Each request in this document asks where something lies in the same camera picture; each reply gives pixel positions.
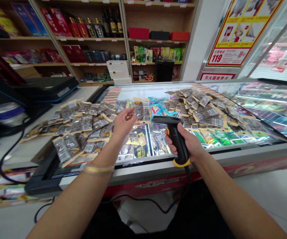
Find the tile floor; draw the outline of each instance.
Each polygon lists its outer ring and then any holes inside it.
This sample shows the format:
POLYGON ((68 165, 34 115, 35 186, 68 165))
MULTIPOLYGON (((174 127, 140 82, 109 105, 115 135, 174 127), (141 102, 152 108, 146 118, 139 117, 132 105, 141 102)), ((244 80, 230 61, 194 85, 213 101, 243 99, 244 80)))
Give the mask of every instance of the tile floor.
MULTIPOLYGON (((235 179, 287 232, 287 169, 235 179)), ((171 193, 151 195, 162 208, 167 208, 172 200, 171 193)), ((33 217, 44 203, 28 203, 0 209, 0 238, 25 238, 34 225, 33 217)), ((137 221, 149 232, 164 230, 172 217, 173 208, 167 215, 161 213, 150 202, 124 201, 119 211, 123 222, 137 221)), ((135 232, 144 230, 135 225, 135 232)))

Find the red and yellow sign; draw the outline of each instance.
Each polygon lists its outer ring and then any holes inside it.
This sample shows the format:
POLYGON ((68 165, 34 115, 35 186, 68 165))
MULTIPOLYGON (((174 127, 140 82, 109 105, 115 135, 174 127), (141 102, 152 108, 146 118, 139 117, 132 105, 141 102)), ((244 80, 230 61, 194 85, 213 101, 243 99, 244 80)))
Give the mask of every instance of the red and yellow sign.
POLYGON ((233 0, 206 66, 241 67, 283 0, 233 0))

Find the wine bottle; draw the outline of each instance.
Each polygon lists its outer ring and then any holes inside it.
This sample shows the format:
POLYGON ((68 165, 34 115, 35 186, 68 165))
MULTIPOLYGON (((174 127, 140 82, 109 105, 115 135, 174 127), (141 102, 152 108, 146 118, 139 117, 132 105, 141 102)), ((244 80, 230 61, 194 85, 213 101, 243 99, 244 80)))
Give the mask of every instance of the wine bottle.
POLYGON ((105 16, 105 12, 104 11, 103 11, 103 24, 104 24, 104 30, 105 30, 106 37, 111 37, 110 36, 110 29, 109 29, 108 21, 107 21, 107 18, 105 16))
POLYGON ((117 26, 118 26, 119 37, 123 38, 123 28, 122 28, 121 18, 118 13, 118 8, 117 8, 116 16, 117 16, 117 26))
POLYGON ((87 18, 88 20, 88 25, 87 25, 87 28, 88 28, 88 31, 89 31, 89 34, 90 34, 90 37, 97 37, 97 33, 96 33, 96 29, 95 29, 95 26, 94 24, 92 23, 92 21, 87 18))
POLYGON ((96 29, 96 32, 97 32, 97 36, 99 38, 104 38, 104 30, 103 30, 103 27, 102 25, 99 23, 99 20, 98 18, 96 18, 96 24, 95 24, 95 29, 96 29))
POLYGON ((113 38, 117 38, 118 37, 118 30, 117 30, 117 26, 116 26, 116 22, 112 16, 112 13, 111 13, 111 8, 109 8, 109 13, 110 13, 110 28, 111 28, 111 37, 113 38))

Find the hand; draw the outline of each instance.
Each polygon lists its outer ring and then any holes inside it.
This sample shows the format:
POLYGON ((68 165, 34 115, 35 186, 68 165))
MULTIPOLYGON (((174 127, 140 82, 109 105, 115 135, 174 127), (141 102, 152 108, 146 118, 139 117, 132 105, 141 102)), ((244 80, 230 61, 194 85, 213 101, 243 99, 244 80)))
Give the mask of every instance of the hand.
POLYGON ((134 115, 134 108, 125 109, 114 119, 112 137, 124 145, 128 139, 138 118, 134 115))
MULTIPOLYGON (((178 131, 185 139, 185 144, 190 152, 190 161, 194 163, 196 160, 198 160, 200 157, 203 157, 207 151, 203 148, 198 138, 189 133, 185 128, 183 128, 181 123, 178 123, 178 131)), ((168 136, 168 131, 166 130, 166 141, 168 143, 168 146, 170 148, 170 151, 174 155, 178 155, 176 147, 172 144, 172 140, 168 136)))

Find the white counter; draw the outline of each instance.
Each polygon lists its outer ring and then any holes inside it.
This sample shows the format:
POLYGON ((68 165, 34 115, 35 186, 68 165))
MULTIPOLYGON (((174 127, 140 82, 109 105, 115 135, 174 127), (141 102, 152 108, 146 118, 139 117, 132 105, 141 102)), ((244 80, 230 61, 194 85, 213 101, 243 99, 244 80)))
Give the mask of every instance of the white counter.
MULTIPOLYGON (((91 97, 97 90, 99 86, 91 86, 91 87, 80 87, 78 90, 73 91, 68 97, 64 98, 64 100, 59 103, 53 105, 49 111, 39 117, 36 121, 30 124, 26 129, 25 133, 27 133, 30 129, 32 129, 38 123, 51 118, 54 115, 56 110, 60 109, 60 106, 68 101, 73 99, 84 98, 87 100, 91 97)), ((0 159, 3 155, 10 149, 10 147, 18 140, 21 132, 9 136, 0 138, 0 159)), ((44 149, 49 147, 52 144, 51 136, 41 136, 34 138, 30 141, 24 142, 22 144, 18 144, 9 154, 8 157, 4 160, 3 170, 11 169, 11 168, 21 168, 21 167, 30 167, 36 166, 40 160, 42 160, 41 156, 43 155, 44 149)))

